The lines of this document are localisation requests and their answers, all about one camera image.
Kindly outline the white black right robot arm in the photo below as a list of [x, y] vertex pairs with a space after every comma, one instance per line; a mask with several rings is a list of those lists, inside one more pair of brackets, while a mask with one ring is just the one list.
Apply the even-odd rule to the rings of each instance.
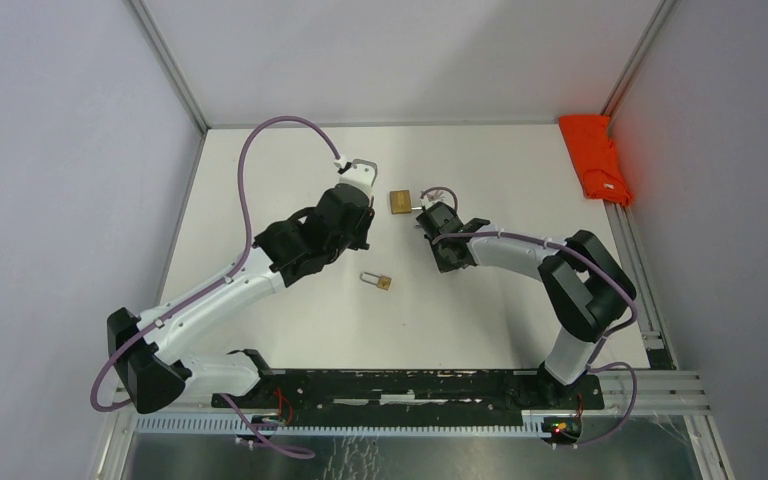
[[504, 231], [489, 221], [462, 222], [443, 202], [424, 207], [417, 222], [438, 270], [493, 267], [540, 282], [560, 323], [555, 343], [537, 370], [537, 392], [551, 408], [578, 393], [579, 380], [607, 339], [635, 315], [636, 288], [599, 238], [590, 231], [556, 241]]

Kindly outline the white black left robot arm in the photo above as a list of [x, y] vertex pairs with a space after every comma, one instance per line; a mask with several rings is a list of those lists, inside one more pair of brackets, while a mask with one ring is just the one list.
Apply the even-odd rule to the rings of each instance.
[[270, 224], [255, 236], [247, 257], [175, 302], [140, 314], [115, 310], [106, 320], [109, 359], [103, 369], [115, 370], [140, 414], [157, 412], [186, 391], [266, 405], [274, 394], [269, 375], [221, 357], [199, 361], [190, 345], [243, 309], [321, 272], [345, 251], [368, 249], [373, 203], [372, 186], [341, 181], [315, 206]]

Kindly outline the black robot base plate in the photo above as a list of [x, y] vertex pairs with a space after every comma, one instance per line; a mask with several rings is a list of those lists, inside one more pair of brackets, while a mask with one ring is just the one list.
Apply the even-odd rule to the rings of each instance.
[[579, 413], [605, 401], [584, 375], [558, 402], [537, 390], [536, 370], [310, 370], [264, 373], [252, 389], [212, 405], [274, 411], [292, 427], [520, 426], [526, 410]]

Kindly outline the large brass padlock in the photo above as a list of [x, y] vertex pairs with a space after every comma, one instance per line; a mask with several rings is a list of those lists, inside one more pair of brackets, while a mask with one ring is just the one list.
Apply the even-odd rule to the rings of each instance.
[[388, 194], [389, 211], [391, 215], [418, 216], [423, 207], [415, 205], [409, 190], [393, 190]]

